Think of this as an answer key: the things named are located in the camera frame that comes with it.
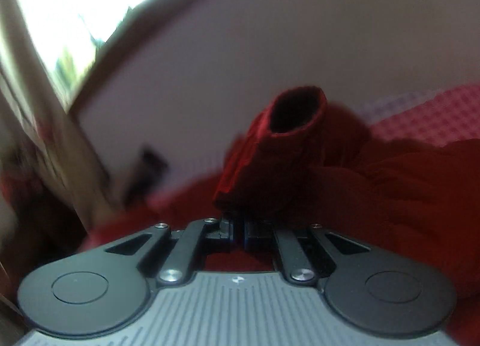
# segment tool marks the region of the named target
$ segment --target gray ribbed plate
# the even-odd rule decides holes
[[[378,338],[345,324],[320,293],[279,273],[200,272],[161,290],[137,321],[89,340],[31,332],[22,346],[452,346],[443,332],[417,339]]]

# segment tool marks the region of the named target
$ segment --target curtain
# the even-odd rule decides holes
[[[113,216],[106,172],[55,95],[17,0],[0,0],[0,115],[44,184],[87,230]]]

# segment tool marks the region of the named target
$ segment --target logo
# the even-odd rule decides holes
[[[240,275],[236,275],[235,277],[232,277],[232,281],[236,284],[241,284],[243,281],[245,281],[245,278]]]

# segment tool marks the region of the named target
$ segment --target red blanket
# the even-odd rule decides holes
[[[435,147],[373,138],[349,111],[327,105],[320,89],[297,88],[259,114],[232,146],[221,175],[166,198],[156,214],[142,211],[96,231],[90,245],[156,221],[182,228],[217,209],[242,207],[292,226],[320,223],[428,263],[466,298],[480,292],[479,156],[480,140]],[[212,256],[207,265],[237,271],[269,266],[265,258],[236,255],[235,261]],[[461,301],[450,326],[463,344],[479,339],[472,306],[478,308],[474,298]]]

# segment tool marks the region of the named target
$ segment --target screw head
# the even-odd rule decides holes
[[[310,281],[315,277],[315,273],[310,269],[296,269],[292,271],[291,277],[297,281]]]
[[[183,273],[177,269],[167,269],[160,273],[160,279],[166,282],[175,282],[181,279]]]

